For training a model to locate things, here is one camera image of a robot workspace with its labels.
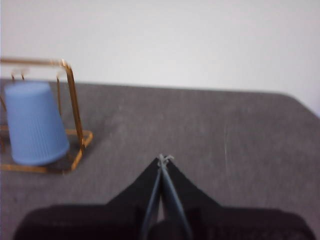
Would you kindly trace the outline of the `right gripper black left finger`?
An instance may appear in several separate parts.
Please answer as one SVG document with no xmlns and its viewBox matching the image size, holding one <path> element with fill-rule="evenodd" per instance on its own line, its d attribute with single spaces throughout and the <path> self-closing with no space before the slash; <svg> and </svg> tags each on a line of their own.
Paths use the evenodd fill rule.
<svg viewBox="0 0 320 240">
<path fill-rule="evenodd" d="M 59 204 L 29 212 L 15 240 L 137 240 L 158 180 L 159 160 L 104 204 Z"/>
</svg>

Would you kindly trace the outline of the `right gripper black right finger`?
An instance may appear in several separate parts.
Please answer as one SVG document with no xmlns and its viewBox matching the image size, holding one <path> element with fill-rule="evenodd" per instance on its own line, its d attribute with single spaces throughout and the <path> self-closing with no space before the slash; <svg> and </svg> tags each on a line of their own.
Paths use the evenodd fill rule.
<svg viewBox="0 0 320 240">
<path fill-rule="evenodd" d="M 166 169 L 195 240 L 311 240 L 297 214 L 274 208 L 224 206 L 193 184 L 172 161 Z"/>
</svg>

